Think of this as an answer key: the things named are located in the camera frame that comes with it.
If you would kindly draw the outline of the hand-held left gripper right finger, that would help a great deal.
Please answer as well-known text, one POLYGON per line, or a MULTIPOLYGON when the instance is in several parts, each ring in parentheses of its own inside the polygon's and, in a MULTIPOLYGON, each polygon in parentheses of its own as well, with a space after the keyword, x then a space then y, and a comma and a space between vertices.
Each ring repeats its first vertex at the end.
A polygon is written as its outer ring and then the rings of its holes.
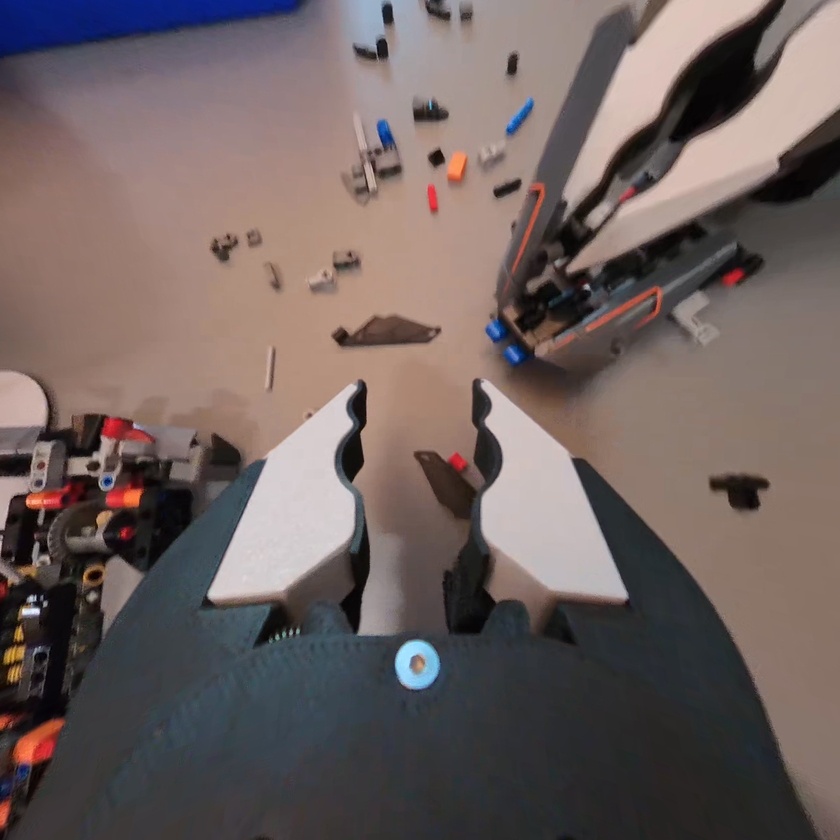
POLYGON ((477 634, 494 606, 523 605, 533 632, 561 605, 627 606, 629 594, 569 450, 487 379, 472 384, 483 479, 465 545, 445 573, 452 634, 477 634))

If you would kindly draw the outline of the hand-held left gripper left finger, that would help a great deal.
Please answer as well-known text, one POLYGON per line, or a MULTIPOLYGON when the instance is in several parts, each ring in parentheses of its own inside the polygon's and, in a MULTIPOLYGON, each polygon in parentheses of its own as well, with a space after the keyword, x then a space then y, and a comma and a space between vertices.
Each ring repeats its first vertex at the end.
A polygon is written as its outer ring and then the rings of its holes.
POLYGON ((273 447, 206 593, 216 607, 360 608, 370 573, 364 500, 363 381, 273 447))

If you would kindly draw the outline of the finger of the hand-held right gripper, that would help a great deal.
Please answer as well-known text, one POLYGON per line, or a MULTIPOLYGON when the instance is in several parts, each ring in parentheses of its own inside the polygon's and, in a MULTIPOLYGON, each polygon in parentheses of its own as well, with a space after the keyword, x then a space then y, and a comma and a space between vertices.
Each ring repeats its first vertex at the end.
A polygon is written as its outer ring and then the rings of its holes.
POLYGON ((647 140, 685 88, 732 54, 756 50, 783 2, 650 2, 626 49, 563 189, 567 212, 601 200, 627 156, 647 140))
POLYGON ((619 206, 570 260, 568 271, 622 256, 777 175, 783 157, 838 112, 838 31, 838 2, 819 6, 785 40, 752 99, 689 141, 660 181, 619 206))

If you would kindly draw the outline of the dark grey lego wing panel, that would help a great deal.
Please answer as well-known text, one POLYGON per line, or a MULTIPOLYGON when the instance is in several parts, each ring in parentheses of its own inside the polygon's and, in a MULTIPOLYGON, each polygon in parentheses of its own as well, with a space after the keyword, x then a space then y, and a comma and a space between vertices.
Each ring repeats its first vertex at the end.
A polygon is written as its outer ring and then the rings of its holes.
POLYGON ((635 27, 629 6, 609 13, 595 27, 512 228, 497 277, 499 311, 519 299, 527 282, 541 273, 538 257, 545 254, 551 261, 558 247, 569 205, 564 188, 635 27))

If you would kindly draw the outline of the black lego panel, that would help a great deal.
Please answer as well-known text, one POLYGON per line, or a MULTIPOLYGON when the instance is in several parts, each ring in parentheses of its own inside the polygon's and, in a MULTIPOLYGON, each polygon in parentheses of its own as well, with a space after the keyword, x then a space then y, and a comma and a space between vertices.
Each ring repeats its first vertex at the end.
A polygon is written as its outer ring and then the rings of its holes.
POLYGON ((415 461, 419 464, 425 479, 437 502, 456 519, 470 519, 478 490, 470 481, 469 466, 459 474, 447 461, 433 450, 415 450, 415 461))

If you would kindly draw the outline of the black grey lego assembly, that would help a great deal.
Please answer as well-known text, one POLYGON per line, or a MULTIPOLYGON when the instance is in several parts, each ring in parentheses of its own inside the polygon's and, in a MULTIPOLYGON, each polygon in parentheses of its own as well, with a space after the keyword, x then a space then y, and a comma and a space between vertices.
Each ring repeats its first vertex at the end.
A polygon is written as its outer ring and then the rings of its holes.
POLYGON ((761 267, 762 259, 745 254, 734 237, 712 233, 697 218, 604 264, 568 271, 618 207, 662 179, 689 139, 733 114, 756 50, 741 49, 681 91, 657 132, 616 169, 601 200, 587 212, 565 211, 551 261, 541 254, 541 273, 486 326, 490 341, 507 344, 502 355, 509 364, 541 358, 569 370, 588 357, 617 356, 695 291, 730 270, 743 277, 761 267))

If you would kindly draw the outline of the black lego fin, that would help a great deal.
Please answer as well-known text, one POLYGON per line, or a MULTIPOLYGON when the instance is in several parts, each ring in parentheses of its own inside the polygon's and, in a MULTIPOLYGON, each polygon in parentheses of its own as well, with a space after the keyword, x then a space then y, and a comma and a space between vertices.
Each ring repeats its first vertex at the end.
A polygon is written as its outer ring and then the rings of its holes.
POLYGON ((395 314, 374 315, 359 328, 349 331, 338 327, 331 333, 332 341, 344 349, 392 347, 407 344, 426 344, 436 339, 442 329, 395 314))

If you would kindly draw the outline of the large lego car chassis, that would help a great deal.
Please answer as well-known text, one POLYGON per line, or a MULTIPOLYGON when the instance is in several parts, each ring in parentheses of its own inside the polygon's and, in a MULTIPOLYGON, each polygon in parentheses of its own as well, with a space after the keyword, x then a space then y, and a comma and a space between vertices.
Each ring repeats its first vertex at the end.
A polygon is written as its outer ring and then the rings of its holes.
POLYGON ((218 434, 102 414, 2 427, 1 828, 52 760, 71 699, 121 609, 109 573, 141 580, 242 455, 218 434))

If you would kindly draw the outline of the black t-shaped lego piece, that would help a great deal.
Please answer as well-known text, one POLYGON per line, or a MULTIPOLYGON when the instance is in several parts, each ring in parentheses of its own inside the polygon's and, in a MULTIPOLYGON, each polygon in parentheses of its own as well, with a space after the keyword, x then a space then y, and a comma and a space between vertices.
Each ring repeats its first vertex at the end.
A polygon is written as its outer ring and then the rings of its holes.
POLYGON ((766 478, 749 474, 710 476, 708 484, 712 492, 726 495, 731 509, 741 512, 759 510, 761 495, 771 487, 766 478))

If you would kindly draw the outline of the grey axle assembly blue piece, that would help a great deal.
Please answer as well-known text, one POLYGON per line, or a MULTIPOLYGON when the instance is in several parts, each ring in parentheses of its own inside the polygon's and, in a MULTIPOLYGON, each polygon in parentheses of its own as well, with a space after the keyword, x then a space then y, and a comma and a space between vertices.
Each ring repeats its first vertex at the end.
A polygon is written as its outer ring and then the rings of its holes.
POLYGON ((358 160, 341 174, 345 190, 360 205, 367 204, 379 191, 380 181, 400 175, 403 161, 390 123, 381 119, 375 126, 378 143, 371 144, 359 113, 353 113, 353 135, 358 160))

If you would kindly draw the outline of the blue plastic bin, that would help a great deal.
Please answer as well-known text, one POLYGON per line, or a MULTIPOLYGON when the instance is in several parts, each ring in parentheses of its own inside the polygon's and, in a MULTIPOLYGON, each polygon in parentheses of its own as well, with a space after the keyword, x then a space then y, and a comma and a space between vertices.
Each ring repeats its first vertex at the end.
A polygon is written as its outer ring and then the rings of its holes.
POLYGON ((300 1, 2 1, 1 57, 295 11, 300 1))

